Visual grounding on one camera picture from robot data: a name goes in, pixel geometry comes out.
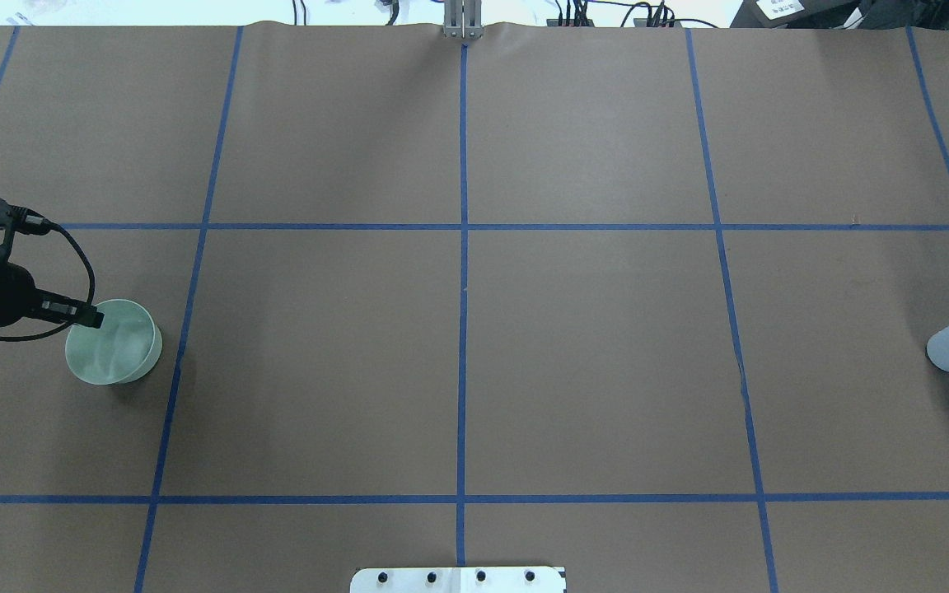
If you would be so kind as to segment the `black box with label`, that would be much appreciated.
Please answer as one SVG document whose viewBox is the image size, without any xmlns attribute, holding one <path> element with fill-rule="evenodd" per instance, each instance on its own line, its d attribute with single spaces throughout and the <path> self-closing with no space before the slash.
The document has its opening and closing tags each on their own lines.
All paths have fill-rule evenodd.
<svg viewBox="0 0 949 593">
<path fill-rule="evenodd" d="M 860 1 L 742 1 L 731 29 L 837 29 Z"/>
</svg>

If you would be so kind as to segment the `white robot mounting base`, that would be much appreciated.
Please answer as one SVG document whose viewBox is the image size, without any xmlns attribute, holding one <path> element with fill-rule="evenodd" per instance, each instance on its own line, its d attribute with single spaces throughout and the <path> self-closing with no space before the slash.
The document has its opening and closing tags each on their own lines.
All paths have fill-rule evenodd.
<svg viewBox="0 0 949 593">
<path fill-rule="evenodd" d="M 350 592 L 566 592 L 563 567 L 372 567 L 351 578 Z"/>
</svg>

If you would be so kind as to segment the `light green ceramic bowl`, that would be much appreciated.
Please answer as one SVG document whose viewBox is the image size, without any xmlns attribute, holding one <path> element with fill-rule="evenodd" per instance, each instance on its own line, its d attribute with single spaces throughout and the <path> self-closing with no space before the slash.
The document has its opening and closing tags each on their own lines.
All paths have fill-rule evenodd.
<svg viewBox="0 0 949 593">
<path fill-rule="evenodd" d="M 101 326 L 75 325 L 65 338 L 64 360 L 75 378 L 91 385 L 121 385 L 142 379 L 161 359 L 161 328 L 143 305 L 102 301 Z"/>
</svg>

